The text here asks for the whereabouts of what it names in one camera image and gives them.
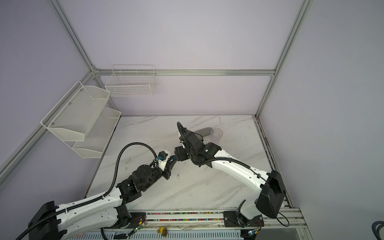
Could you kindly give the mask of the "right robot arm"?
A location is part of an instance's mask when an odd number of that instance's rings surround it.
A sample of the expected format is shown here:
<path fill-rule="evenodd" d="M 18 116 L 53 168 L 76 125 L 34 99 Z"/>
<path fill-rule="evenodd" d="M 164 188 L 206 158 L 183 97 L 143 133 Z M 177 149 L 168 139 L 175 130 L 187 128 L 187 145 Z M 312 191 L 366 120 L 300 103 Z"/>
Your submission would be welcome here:
<path fill-rule="evenodd" d="M 198 167 L 208 166 L 220 170 L 242 182 L 256 194 L 251 203 L 243 201 L 238 208 L 239 219 L 250 221 L 259 215 L 276 219 L 286 197 L 286 187 L 279 172 L 266 172 L 252 167 L 228 154 L 214 143 L 204 143 L 197 133 L 178 123 L 182 146 L 175 148 L 179 161 L 191 160 Z"/>

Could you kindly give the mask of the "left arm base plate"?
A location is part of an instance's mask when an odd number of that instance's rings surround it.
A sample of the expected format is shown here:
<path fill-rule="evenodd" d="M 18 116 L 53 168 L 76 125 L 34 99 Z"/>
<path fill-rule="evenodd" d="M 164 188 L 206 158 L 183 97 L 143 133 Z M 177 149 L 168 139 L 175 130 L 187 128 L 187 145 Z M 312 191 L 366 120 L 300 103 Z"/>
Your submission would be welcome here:
<path fill-rule="evenodd" d="M 107 229 L 134 229 L 139 226 L 140 221 L 145 221 L 145 212 L 128 213 L 128 215 L 118 215 L 117 222 Z"/>

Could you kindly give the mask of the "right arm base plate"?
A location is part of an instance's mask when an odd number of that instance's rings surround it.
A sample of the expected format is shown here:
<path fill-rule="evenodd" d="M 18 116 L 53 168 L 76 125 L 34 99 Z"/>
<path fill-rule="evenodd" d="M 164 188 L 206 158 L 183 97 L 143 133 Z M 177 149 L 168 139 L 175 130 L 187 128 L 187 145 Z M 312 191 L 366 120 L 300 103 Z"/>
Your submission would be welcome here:
<path fill-rule="evenodd" d="M 261 229 L 264 227 L 264 220 L 262 215 L 257 215 L 253 219 L 249 220 L 247 219 L 242 213 L 241 213 L 241 207 L 244 205 L 244 202 L 246 200 L 243 200 L 236 211 L 224 211 L 224 225 L 225 227 L 239 227 L 239 228 L 250 228 L 250 227 L 256 227 L 257 229 Z"/>

